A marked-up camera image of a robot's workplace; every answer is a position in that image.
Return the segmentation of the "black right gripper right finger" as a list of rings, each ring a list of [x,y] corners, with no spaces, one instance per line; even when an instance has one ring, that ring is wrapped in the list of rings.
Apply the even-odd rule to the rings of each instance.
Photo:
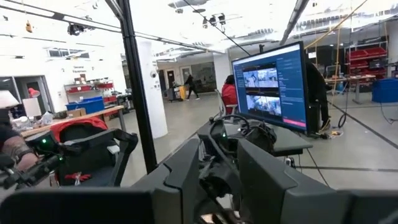
[[[245,139],[237,153],[254,223],[397,223],[395,190],[332,189]]]

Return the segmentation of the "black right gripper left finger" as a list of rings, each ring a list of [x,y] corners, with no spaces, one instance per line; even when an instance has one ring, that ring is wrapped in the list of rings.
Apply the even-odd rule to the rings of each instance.
[[[199,140],[191,139],[130,187],[26,189],[1,204],[1,223],[193,223]]]

